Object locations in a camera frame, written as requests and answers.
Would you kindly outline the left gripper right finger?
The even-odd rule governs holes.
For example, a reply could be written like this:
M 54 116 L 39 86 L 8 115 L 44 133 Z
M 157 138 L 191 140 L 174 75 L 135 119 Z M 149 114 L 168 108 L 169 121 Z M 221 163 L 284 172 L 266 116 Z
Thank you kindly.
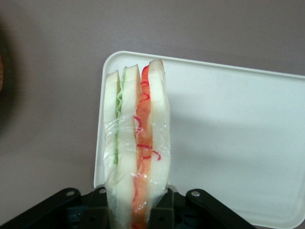
M 149 229 L 254 229 L 255 227 L 202 189 L 184 196 L 168 185 L 150 212 Z

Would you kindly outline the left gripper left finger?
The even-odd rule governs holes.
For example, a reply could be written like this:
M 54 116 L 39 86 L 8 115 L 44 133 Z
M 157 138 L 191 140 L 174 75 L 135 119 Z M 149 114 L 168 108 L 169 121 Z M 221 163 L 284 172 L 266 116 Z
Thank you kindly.
M 2 229 L 109 229 L 106 189 L 65 188 L 1 225 Z

